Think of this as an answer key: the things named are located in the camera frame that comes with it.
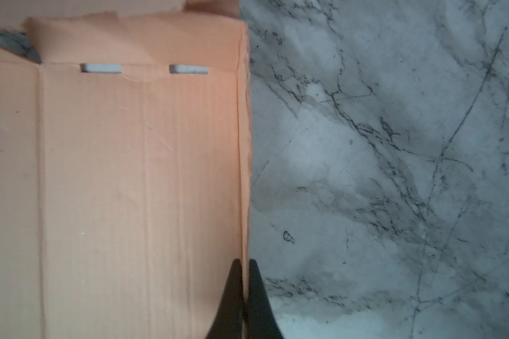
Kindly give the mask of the pink paper box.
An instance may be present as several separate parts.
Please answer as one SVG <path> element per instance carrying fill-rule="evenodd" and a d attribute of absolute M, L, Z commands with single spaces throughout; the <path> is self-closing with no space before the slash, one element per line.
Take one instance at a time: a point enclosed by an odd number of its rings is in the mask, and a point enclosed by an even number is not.
<path fill-rule="evenodd" d="M 204 338 L 250 198 L 237 1 L 0 1 L 0 338 Z"/>

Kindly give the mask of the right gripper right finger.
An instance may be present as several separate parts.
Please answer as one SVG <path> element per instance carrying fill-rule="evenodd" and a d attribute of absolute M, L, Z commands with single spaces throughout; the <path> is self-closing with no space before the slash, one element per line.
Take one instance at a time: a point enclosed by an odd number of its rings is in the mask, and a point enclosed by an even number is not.
<path fill-rule="evenodd" d="M 257 261 L 250 259 L 245 322 L 248 339 L 283 339 L 267 296 Z"/>

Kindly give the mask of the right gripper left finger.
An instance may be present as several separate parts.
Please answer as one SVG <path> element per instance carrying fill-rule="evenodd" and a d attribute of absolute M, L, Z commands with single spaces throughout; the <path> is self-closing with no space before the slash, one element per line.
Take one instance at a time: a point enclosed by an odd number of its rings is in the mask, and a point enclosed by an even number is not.
<path fill-rule="evenodd" d="M 206 339 L 243 337 L 243 272 L 240 259 L 233 260 L 219 308 Z"/>

